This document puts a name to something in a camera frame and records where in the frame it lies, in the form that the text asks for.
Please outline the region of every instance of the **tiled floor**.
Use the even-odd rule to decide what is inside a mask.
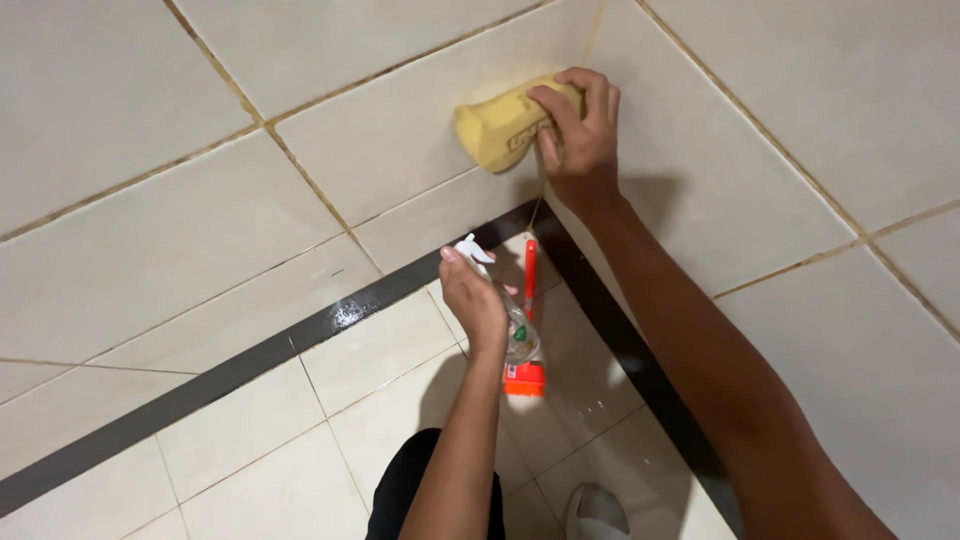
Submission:
[[[522,276],[530,237],[497,249],[504,282]],[[732,538],[544,256],[538,278],[548,395],[501,403],[508,536],[563,538],[569,492],[593,480],[622,499],[636,538]],[[443,425],[467,366],[439,292],[413,291],[28,503],[0,520],[0,537],[362,538],[387,464]]]

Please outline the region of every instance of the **white spray nozzle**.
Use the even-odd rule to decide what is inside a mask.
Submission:
[[[481,248],[479,244],[473,241],[473,233],[468,234],[466,238],[457,242],[457,245],[453,246],[453,249],[467,258],[467,262],[477,271],[477,274],[480,274],[488,280],[490,279],[490,274],[487,272],[487,269],[484,268],[483,264],[490,264],[493,262],[493,259],[487,255],[487,252],[483,251],[483,248]]]

